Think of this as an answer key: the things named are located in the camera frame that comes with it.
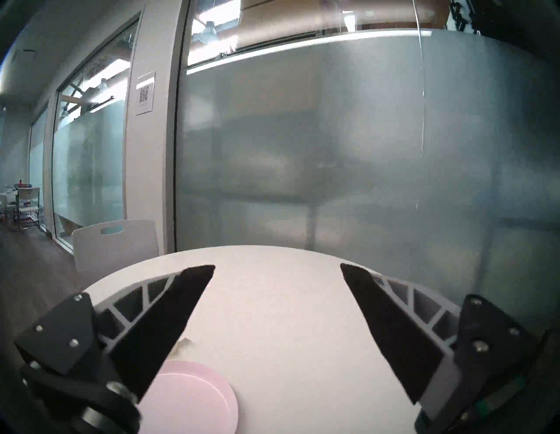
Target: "glass partition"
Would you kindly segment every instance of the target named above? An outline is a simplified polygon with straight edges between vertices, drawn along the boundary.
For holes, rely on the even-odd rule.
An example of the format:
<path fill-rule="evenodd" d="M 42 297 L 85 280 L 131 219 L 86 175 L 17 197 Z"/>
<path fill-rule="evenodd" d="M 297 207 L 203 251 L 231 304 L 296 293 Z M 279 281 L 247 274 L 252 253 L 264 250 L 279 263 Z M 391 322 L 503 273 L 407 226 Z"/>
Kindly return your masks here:
<path fill-rule="evenodd" d="M 45 142 L 46 112 L 31 125 L 29 145 L 29 183 L 39 190 L 39 224 L 45 227 L 44 191 L 43 191 L 43 147 Z"/>
<path fill-rule="evenodd" d="M 550 326 L 560 81 L 500 6 L 472 3 L 199 0 L 177 249 L 315 250 Z"/>
<path fill-rule="evenodd" d="M 133 24 L 72 77 L 58 96 L 53 208 L 58 239 L 123 218 L 123 135 Z"/>
<path fill-rule="evenodd" d="M 423 28 L 442 29 L 446 0 L 417 0 Z M 199 0 L 191 29 L 189 66 L 238 52 L 317 36 L 416 28 L 410 0 Z"/>

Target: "bolt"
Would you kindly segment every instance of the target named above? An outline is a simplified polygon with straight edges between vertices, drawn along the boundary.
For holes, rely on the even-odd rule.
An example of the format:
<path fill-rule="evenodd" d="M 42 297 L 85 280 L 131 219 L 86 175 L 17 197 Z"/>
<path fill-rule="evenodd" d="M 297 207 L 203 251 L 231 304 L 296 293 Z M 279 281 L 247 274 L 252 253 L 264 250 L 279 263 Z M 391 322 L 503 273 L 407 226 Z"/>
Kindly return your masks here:
<path fill-rule="evenodd" d="M 473 347 L 477 350 L 477 353 L 487 353 L 490 351 L 490 347 L 483 340 L 474 340 Z"/>

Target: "hallway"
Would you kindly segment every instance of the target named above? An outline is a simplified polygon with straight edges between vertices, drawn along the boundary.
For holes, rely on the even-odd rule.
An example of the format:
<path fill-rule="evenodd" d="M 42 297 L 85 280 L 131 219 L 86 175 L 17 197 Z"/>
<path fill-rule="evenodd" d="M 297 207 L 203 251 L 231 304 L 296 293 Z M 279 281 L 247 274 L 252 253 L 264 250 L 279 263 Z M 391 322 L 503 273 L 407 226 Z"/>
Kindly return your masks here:
<path fill-rule="evenodd" d="M 0 224 L 0 330 L 13 362 L 21 359 L 13 337 L 78 291 L 73 256 L 32 227 L 23 234 Z"/>

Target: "pink plate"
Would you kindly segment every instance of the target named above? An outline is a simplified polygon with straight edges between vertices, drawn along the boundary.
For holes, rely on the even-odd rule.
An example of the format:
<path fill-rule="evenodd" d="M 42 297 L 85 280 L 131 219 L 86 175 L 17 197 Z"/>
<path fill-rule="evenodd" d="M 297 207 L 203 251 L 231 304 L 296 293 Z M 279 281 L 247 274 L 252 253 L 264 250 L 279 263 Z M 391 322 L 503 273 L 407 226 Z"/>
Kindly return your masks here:
<path fill-rule="evenodd" d="M 230 384 L 200 363 L 167 360 L 139 404 L 140 434 L 234 434 Z"/>

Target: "white table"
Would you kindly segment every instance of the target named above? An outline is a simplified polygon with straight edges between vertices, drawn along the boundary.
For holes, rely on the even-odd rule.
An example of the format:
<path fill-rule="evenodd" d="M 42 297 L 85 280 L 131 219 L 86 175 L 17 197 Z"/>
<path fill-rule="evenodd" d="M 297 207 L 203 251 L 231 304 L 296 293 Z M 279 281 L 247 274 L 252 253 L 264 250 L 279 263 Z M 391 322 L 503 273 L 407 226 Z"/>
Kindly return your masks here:
<path fill-rule="evenodd" d="M 334 256 L 228 246 L 160 256 L 90 286 L 94 305 L 144 279 L 214 264 L 182 337 L 239 402 L 237 434 L 415 433 L 413 406 L 381 355 Z"/>

